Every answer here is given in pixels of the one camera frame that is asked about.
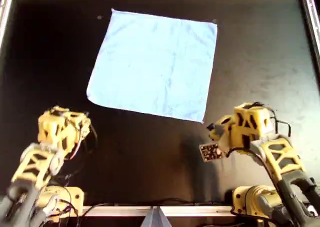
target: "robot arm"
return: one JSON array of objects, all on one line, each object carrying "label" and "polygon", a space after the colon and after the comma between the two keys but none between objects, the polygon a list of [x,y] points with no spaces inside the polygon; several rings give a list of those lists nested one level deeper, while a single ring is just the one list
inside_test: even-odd
[{"label": "robot arm", "polygon": [[86,113],[58,106],[39,117],[39,143],[30,144],[21,155],[20,165],[0,204],[0,226],[39,226],[55,214],[58,207],[63,209],[60,199],[77,204],[73,214],[78,214],[74,213],[76,210],[82,211],[84,193],[81,189],[47,184],[64,161],[75,156],[90,126]]},{"label": "robot arm", "polygon": [[309,178],[306,169],[292,147],[288,136],[278,134],[278,123],[273,110],[263,104],[244,103],[234,108],[234,115],[226,115],[207,129],[215,141],[200,146],[204,161],[211,161],[223,156],[228,157],[233,151],[250,155],[268,172],[274,188],[270,186],[243,186],[233,191],[233,211],[272,218],[277,206],[285,206],[294,226],[320,226],[320,219],[310,217],[304,205],[298,200],[291,185],[298,186],[315,210],[320,213],[320,196],[317,185]]}]

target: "towel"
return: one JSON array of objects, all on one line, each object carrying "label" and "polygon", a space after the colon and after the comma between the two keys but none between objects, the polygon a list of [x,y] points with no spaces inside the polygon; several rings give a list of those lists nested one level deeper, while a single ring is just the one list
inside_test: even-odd
[{"label": "towel", "polygon": [[100,106],[202,122],[217,25],[112,10],[87,86]]}]

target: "cable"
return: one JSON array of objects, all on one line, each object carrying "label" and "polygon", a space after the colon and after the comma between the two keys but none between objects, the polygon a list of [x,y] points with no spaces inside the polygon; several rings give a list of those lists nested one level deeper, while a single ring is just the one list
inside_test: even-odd
[{"label": "cable", "polygon": [[275,189],[277,190],[277,192],[279,192],[278,187],[277,187],[274,179],[272,178],[272,175],[271,175],[271,173],[270,173],[270,171],[269,171],[269,169],[268,169],[267,164],[264,162],[264,160],[261,158],[260,155],[258,155],[257,153],[253,152],[253,151],[250,150],[250,149],[245,149],[245,148],[241,148],[241,147],[236,147],[236,148],[233,148],[233,149],[229,150],[228,153],[227,153],[225,156],[228,158],[228,157],[231,155],[231,153],[234,152],[234,151],[247,152],[247,153],[253,155],[254,157],[256,157],[256,158],[261,162],[261,164],[263,165],[264,169],[266,170],[266,172],[267,172],[270,180],[272,181]]},{"label": "cable", "polygon": [[182,203],[179,205],[168,204],[168,206],[172,206],[172,205],[173,206],[205,206],[205,205],[222,206],[221,203],[212,202],[212,201],[195,202],[195,201],[188,201],[188,200],[181,199],[181,198],[165,198],[165,199],[159,199],[159,200],[154,200],[154,201],[138,202],[138,203],[133,203],[133,204],[131,204],[131,203],[110,203],[110,202],[98,203],[98,204],[95,204],[95,205],[91,206],[90,208],[88,208],[81,216],[79,216],[79,218],[77,220],[76,227],[80,227],[85,216],[96,207],[101,207],[101,206],[159,206],[159,205],[167,206],[164,203],[168,202],[168,201]]},{"label": "cable", "polygon": [[245,225],[246,223],[235,223],[235,224],[205,224],[205,225],[201,225],[199,227],[238,227],[238,226],[242,226]]},{"label": "cable", "polygon": [[281,226],[278,222],[276,222],[274,219],[271,219],[271,218],[265,218],[265,217],[261,217],[261,216],[253,216],[250,214],[236,213],[232,210],[230,212],[231,212],[231,214],[233,214],[235,216],[250,218],[250,219],[254,219],[254,220],[268,221],[268,222],[273,223],[275,226]]},{"label": "cable", "polygon": [[93,153],[94,150],[98,149],[98,146],[99,146],[99,143],[98,143],[98,135],[97,135],[97,132],[94,128],[94,126],[92,124],[90,124],[90,128],[92,130],[92,133],[94,135],[94,148],[92,148],[91,150],[87,151],[85,153],[85,157],[84,157],[84,160],[82,160],[82,164],[81,166],[76,169],[74,172],[72,173],[69,173],[69,174],[65,174],[65,175],[56,175],[55,176],[55,179],[64,179],[64,180],[67,180],[67,184],[65,184],[64,186],[67,186],[69,184],[69,181],[72,177],[74,177],[75,175],[77,175],[79,172],[81,172],[84,167],[86,166],[87,164],[87,161],[89,159],[89,155],[91,155]]},{"label": "cable", "polygon": [[80,227],[81,224],[82,224],[83,219],[85,218],[85,216],[86,216],[90,211],[92,211],[94,208],[99,207],[99,206],[108,206],[108,205],[109,205],[109,203],[98,203],[98,204],[96,204],[96,205],[91,206],[90,208],[88,208],[88,209],[81,215],[81,218],[80,218],[80,217],[77,218],[75,227]]},{"label": "cable", "polygon": [[77,152],[78,152],[78,150],[80,148],[81,142],[82,142],[82,135],[81,135],[81,131],[80,131],[78,144],[76,145],[76,147],[75,147],[72,155],[70,156],[70,158],[67,159],[68,161],[72,160],[75,157],[75,155],[77,154]]}]

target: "circuit board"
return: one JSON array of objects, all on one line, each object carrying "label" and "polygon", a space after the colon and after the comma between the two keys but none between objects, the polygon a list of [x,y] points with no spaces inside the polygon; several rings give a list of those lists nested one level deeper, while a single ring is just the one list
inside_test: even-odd
[{"label": "circuit board", "polygon": [[205,143],[199,145],[199,150],[204,162],[214,161],[223,157],[223,152],[216,143]]}]

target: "table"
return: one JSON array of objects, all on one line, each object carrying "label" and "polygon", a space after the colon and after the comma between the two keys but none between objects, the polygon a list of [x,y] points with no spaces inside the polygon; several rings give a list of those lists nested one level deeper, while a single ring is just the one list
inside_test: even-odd
[{"label": "table", "polygon": [[[37,118],[54,105],[89,111],[99,146],[71,185],[86,205],[164,198],[220,202],[226,190],[270,185],[250,157],[204,163],[206,124],[242,102],[261,101],[292,124],[292,141],[320,180],[320,98],[300,0],[13,0],[0,56],[1,194]],[[111,8],[218,24],[204,124],[104,108],[86,88]],[[63,167],[81,165],[83,153]]]}]

